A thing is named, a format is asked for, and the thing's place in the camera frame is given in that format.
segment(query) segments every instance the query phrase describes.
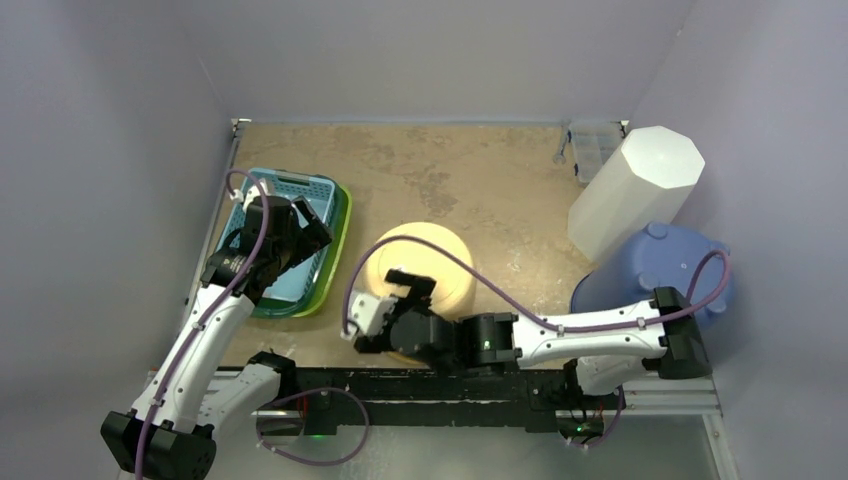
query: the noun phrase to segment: blue plastic bin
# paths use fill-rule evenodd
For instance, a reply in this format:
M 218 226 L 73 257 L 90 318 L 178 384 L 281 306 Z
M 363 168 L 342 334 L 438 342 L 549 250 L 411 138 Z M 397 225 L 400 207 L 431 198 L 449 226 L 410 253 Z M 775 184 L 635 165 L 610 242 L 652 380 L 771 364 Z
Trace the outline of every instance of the blue plastic bin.
M 584 313 L 630 305 L 651 297 L 656 287 L 674 287 L 686 294 L 698 262 L 710 250 L 730 250 L 721 242 L 674 225 L 651 222 L 634 233 L 600 268 L 577 284 L 571 312 Z M 723 265 L 713 257 L 704 266 L 692 303 L 718 285 Z M 709 328 L 733 300 L 733 278 L 712 303 L 695 313 L 701 329 Z
M 336 184 L 332 180 L 267 168 L 252 168 L 250 169 L 250 173 L 260 180 L 264 178 L 271 182 L 274 185 L 277 196 L 285 197 L 289 200 L 303 196 L 309 202 L 312 209 L 315 210 L 318 218 L 325 224 L 328 224 L 330 213 L 333 211 L 336 189 Z M 248 180 L 245 179 L 242 183 L 241 191 L 247 193 L 248 188 L 250 188 L 250 185 Z M 299 212 L 298 218 L 300 225 L 306 226 L 306 220 Z M 244 210 L 240 204 L 235 204 L 230 212 L 230 218 L 227 220 L 224 233 L 221 235 L 221 239 L 218 240 L 218 248 L 223 246 L 224 239 L 227 235 L 241 228 L 243 225 Z M 238 246 L 238 242 L 239 240 L 236 238 L 232 246 Z M 323 249 L 321 252 L 283 274 L 277 279 L 274 285 L 265 289 L 263 297 L 284 302 L 297 302 L 300 300 L 312 287 L 326 250 Z

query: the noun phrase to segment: gray wall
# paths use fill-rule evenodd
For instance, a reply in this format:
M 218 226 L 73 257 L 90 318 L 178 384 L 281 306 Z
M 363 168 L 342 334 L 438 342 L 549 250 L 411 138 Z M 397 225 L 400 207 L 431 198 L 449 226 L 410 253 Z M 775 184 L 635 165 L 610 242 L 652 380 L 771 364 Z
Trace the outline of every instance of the gray wall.
M 694 0 L 180 0 L 233 116 L 627 118 Z
M 633 117 L 707 161 L 677 222 L 732 249 L 707 340 L 743 478 L 844 478 L 848 6 L 699 1 Z
M 0 4 L 3 478 L 114 479 L 176 333 L 227 117 L 165 0 Z

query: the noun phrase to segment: green tray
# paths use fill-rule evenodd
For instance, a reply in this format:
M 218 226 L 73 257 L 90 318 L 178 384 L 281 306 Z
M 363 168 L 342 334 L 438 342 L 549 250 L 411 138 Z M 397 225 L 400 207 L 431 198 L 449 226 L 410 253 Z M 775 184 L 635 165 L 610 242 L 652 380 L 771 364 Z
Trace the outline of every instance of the green tray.
M 342 256 L 347 229 L 350 226 L 350 212 L 353 208 L 353 198 L 350 191 L 336 184 L 336 198 L 333 212 L 330 218 L 330 228 L 333 229 L 333 243 L 330 244 L 321 267 L 318 270 L 318 278 L 312 283 L 312 288 L 297 302 L 284 302 L 263 298 L 259 305 L 253 309 L 253 316 L 257 318 L 289 318 L 306 317 L 317 312 L 330 292 L 330 285 L 336 274 L 339 259 Z

